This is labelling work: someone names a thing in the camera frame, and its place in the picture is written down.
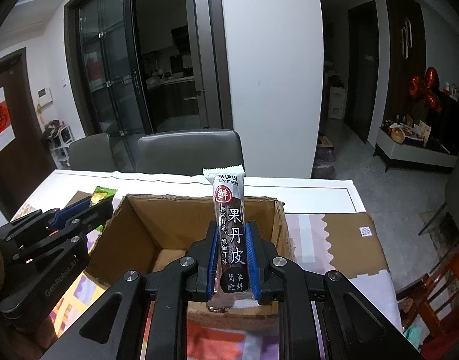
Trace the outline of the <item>yellow green candy packet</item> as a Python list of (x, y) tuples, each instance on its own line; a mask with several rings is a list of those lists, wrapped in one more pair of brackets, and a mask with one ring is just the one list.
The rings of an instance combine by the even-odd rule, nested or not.
[(98, 227), (95, 228), (96, 231), (99, 233), (103, 233), (107, 221), (112, 217), (112, 214), (114, 212), (114, 208), (112, 206), (113, 199), (116, 195), (117, 190), (116, 189), (110, 189), (102, 186), (97, 186), (90, 198), (90, 206), (96, 206), (99, 203), (105, 203), (108, 202), (109, 206), (111, 209), (106, 212), (106, 214), (103, 216), (103, 222), (101, 225), (98, 225)]

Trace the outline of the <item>brown wooden door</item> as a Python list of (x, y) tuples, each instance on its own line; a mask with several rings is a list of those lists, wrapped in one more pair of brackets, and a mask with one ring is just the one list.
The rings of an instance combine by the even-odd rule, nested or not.
[(5, 90), (16, 135), (0, 152), (0, 211), (9, 220), (56, 165), (43, 143), (29, 88), (25, 48), (0, 58), (0, 87)]

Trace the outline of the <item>wall intercom panel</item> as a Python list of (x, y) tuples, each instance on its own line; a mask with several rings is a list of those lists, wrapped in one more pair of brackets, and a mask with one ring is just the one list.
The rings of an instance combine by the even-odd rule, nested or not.
[(50, 88), (42, 88), (37, 92), (38, 104), (41, 107), (46, 107), (53, 102)]

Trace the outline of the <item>white low cabinet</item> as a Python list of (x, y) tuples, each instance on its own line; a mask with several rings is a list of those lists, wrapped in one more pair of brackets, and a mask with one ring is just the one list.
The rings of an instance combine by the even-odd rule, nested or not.
[(457, 161), (454, 155), (396, 143), (381, 129), (378, 131), (373, 156), (384, 162), (386, 172), (391, 168), (401, 168), (419, 172), (450, 173)]

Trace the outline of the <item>teal cloth on chair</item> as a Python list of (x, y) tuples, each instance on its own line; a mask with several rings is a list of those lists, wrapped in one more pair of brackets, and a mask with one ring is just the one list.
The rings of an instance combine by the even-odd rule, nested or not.
[(428, 333), (428, 329), (420, 324), (413, 324), (410, 327), (403, 330), (403, 336), (418, 351), (421, 351), (420, 346), (422, 345), (422, 342), (426, 338)]

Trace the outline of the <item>colourful patterned tablecloth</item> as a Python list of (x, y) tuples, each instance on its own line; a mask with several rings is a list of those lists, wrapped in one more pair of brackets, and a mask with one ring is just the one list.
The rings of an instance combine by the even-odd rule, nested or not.
[(276, 312), (282, 359), (416, 357), (345, 275), (290, 259), (280, 211), (271, 199), (152, 195), (36, 211), (2, 239), (9, 287), (0, 313), (33, 328), (87, 272), (107, 290), (48, 359), (183, 359), (189, 304), (237, 295)]

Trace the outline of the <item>red wooden chair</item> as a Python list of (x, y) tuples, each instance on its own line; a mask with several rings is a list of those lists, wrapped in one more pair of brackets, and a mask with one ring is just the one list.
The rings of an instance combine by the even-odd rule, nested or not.
[(418, 345), (424, 359), (459, 358), (459, 245), (436, 270), (396, 292), (403, 331), (421, 320), (428, 335)]

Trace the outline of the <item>red fu door poster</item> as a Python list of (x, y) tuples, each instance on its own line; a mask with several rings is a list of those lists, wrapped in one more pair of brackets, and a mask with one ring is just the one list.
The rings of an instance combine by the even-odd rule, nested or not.
[(0, 152), (15, 139), (16, 135), (11, 124), (5, 90), (3, 87), (0, 87)]

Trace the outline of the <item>black sliding glass door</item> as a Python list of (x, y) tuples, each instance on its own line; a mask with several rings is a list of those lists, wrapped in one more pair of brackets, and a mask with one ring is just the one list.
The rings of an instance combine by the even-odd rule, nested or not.
[(64, 41), (85, 135), (233, 127), (221, 0), (70, 0)]

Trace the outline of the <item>grey dining chair left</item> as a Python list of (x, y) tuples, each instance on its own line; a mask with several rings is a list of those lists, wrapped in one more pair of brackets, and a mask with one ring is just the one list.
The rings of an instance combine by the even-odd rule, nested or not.
[(115, 172), (117, 170), (110, 136), (107, 133), (73, 141), (68, 148), (68, 160), (73, 171)]

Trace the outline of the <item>red foil balloons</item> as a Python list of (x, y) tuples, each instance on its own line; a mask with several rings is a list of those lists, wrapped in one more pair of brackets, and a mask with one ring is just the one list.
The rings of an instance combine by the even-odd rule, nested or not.
[(437, 92), (440, 90), (440, 78), (434, 67), (429, 67), (424, 76), (413, 76), (409, 94), (413, 98), (422, 98), (432, 109), (442, 111)]

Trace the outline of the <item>dark brown fruit leather bar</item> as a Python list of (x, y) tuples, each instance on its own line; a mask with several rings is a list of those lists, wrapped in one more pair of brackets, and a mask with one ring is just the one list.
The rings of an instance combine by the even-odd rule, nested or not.
[(217, 221), (217, 266), (209, 308), (239, 307), (252, 298), (248, 272), (247, 234), (242, 166), (205, 168), (203, 175), (212, 186)]

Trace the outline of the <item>white shoe rack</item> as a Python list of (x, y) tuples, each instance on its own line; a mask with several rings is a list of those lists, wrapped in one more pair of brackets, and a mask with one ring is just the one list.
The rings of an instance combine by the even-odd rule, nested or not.
[(54, 119), (45, 125), (42, 139), (56, 166), (69, 169), (69, 147), (74, 141), (71, 128), (64, 121)]

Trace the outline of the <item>fruit basket on cabinet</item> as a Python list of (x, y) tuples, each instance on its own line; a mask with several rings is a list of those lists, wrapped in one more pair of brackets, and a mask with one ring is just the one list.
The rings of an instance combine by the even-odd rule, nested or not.
[(406, 135), (404, 134), (404, 131), (401, 127), (392, 127), (390, 135), (392, 141), (395, 141), (400, 145), (404, 143), (404, 140), (406, 138)]

